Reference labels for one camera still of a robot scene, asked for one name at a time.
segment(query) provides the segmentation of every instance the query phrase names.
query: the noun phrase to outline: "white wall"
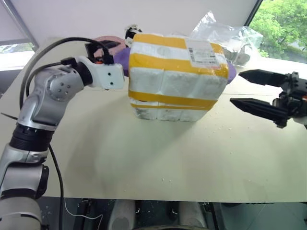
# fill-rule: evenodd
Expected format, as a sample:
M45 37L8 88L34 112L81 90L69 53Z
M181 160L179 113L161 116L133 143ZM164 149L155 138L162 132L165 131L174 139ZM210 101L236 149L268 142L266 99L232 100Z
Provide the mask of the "white wall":
M204 14L243 25L256 0L12 0L38 43L49 37L124 36L137 23L145 32L190 34Z
M25 35L0 3L0 42L24 38L26 38Z

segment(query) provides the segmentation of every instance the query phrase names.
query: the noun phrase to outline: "wrapped package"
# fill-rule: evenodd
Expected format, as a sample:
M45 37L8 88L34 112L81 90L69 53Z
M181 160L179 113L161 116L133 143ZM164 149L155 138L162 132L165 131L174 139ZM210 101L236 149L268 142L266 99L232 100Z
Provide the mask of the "wrapped package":
M197 121L217 102L228 78L221 46L180 36L136 34L129 97L137 117Z

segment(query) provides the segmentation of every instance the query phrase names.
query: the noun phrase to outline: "white table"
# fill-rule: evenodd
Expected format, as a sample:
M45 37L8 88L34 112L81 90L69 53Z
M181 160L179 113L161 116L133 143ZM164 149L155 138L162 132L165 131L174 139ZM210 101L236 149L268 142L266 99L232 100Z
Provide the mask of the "white table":
M40 64L85 54L82 43L62 45ZM264 58L248 68L306 75L307 65ZM24 70L0 99L0 111L17 116ZM231 97L272 101L280 90L241 77L227 86L200 121L137 119L124 89L86 87L69 103L52 146L66 197L211 202L307 201L307 130L293 121L279 129L229 102ZM0 149L15 121L0 116ZM51 157L46 196L59 196Z

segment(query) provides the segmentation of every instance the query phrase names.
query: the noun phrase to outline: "purple object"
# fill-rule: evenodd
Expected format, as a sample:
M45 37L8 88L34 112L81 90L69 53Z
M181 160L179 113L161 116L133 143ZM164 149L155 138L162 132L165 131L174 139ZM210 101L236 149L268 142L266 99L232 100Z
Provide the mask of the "purple object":
M125 48L114 55L114 62L123 66L125 76L129 76L130 48Z
M127 77L129 76L129 54L130 48L125 48L114 55L114 62L123 66L124 74ZM236 76L236 69L230 62L227 63L229 66L227 84L229 84Z
M228 64L228 67L229 67L227 84L230 84L236 76L236 69L229 61L227 62L227 64Z

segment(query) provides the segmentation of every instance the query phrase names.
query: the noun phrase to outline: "black cable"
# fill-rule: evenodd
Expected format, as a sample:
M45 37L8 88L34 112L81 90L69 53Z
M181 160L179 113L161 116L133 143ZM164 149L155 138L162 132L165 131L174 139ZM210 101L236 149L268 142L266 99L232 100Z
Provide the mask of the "black cable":
M44 56L47 52L49 52L50 50L52 50L54 47L61 45L63 43L66 42L71 42L71 41L84 41L84 42L90 42L90 43L94 43L97 44L98 46L100 46L104 52L104 57L105 58L109 58L110 57L110 53L109 50L106 46L104 46L103 44L101 44L98 41L95 41L93 39L90 38L84 38L84 37L68 37L68 38L64 38L61 39L59 41L56 41L52 44L50 44L49 46L47 46L45 49L43 49L40 53L38 53L33 60L30 62L29 66L27 67L27 70L25 71L24 74L24 78L22 80L21 83L21 88L20 88L20 94L19 94L19 107L20 109L22 108L23 104L24 104L24 91L25 91L25 85L27 83L27 80L29 78L30 72L33 69L34 65L39 61L39 59Z
M63 205L64 205L63 179L62 179L61 171L59 169L59 164L58 164L56 155L54 154L54 151L53 151L53 149L52 149L50 144L49 144L48 148L49 148L49 151L51 153L51 157L52 157L52 160L54 162L54 166L56 167L56 171L57 171L58 178L59 178L59 189L60 189L60 197L59 197L59 230L62 230L62 226L63 226Z
M37 68L36 70L34 70L34 71L30 74L30 76L29 76L29 78L28 78L28 80L27 80L27 83L26 83L26 86L25 86L25 95L26 95L26 96L29 96L29 94L30 94L29 91L30 91L30 84L31 84L31 81L32 81L32 79L35 77L35 75L36 75L38 72L42 71L42 70L45 69L45 68L52 67L52 66L58 66L58 65L60 65L60 64L61 64L60 62L55 62L55 63L51 63L51 64L47 64L47 65L41 66L41 67Z

